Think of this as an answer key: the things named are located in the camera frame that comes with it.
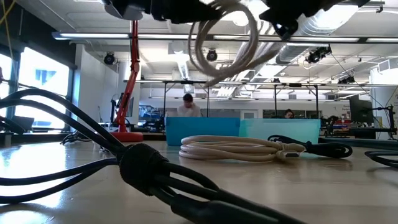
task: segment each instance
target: desk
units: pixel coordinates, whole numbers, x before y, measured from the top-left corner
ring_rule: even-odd
[[[147,142],[172,162],[205,174],[220,187],[277,209],[307,223],[396,223],[398,172],[368,159],[355,148],[347,160],[306,155],[286,164],[236,161],[194,161],[179,158],[178,147]],[[1,177],[48,174],[105,158],[90,142],[61,146],[59,142],[0,150]],[[3,195],[26,194],[33,188],[1,187]],[[83,182],[31,203],[3,205],[0,223],[184,223],[154,197],[146,197],[107,167]]]

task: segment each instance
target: ceiling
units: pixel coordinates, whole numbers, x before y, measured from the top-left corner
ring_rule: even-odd
[[[76,0],[18,0],[18,3],[42,19],[52,27],[62,32],[129,32],[130,23],[107,14],[103,5],[98,2],[77,2]],[[384,0],[384,10],[398,13],[398,1]],[[377,8],[367,8],[367,11],[376,12]],[[398,35],[398,14],[382,12],[357,12],[347,23],[334,31],[332,35]],[[183,33],[187,34],[190,25],[175,25],[169,22],[158,22],[152,16],[144,14],[139,21],[139,32],[153,33]],[[212,28],[214,34],[246,34],[247,27],[240,27],[233,21],[219,21]],[[169,41],[139,42],[142,65],[142,74],[147,79],[162,77],[178,70],[176,62],[168,58]],[[98,57],[106,52],[115,52],[120,60],[129,58],[129,42],[126,40],[100,40],[83,42],[86,49]],[[241,43],[239,42],[205,42],[204,51],[214,48],[218,53],[220,63],[234,60]],[[332,44],[333,55],[347,69],[355,70],[357,82],[368,81],[369,68],[381,62],[386,57],[398,56],[398,45],[355,45]],[[299,57],[283,70],[282,82],[307,82],[308,78],[314,82],[327,82],[331,77],[338,78],[344,70],[333,57],[324,58],[321,63],[308,68],[304,58]],[[196,70],[189,62],[190,71]]]

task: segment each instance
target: table surface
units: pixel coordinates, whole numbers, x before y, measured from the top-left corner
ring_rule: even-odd
[[[355,148],[348,159],[304,154],[287,162],[195,161],[178,147],[146,142],[170,161],[205,174],[221,188],[307,223],[397,223],[398,172],[377,164]],[[0,149],[0,177],[30,177],[86,164],[109,154],[90,142],[59,142]],[[20,195],[62,180],[0,187]],[[1,205],[0,223],[189,223],[168,205],[125,184],[116,166],[107,167],[62,192],[19,205]]]

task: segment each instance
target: red robotic arm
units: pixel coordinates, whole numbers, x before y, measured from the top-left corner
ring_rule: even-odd
[[[138,142],[143,141],[142,133],[127,132],[126,128],[126,113],[129,108],[129,102],[136,84],[137,75],[139,72],[139,50],[138,50],[138,22],[132,21],[131,32],[131,74],[126,85],[122,100],[120,102],[119,111],[114,122],[119,125],[118,132],[112,134],[121,142]]]

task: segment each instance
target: blue plastic bin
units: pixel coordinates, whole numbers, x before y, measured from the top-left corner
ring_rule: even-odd
[[[320,128],[319,119],[244,119],[239,136],[267,140],[269,136],[277,134],[317,144]]]
[[[185,137],[196,135],[238,136],[239,118],[166,118],[169,146],[181,146]]]

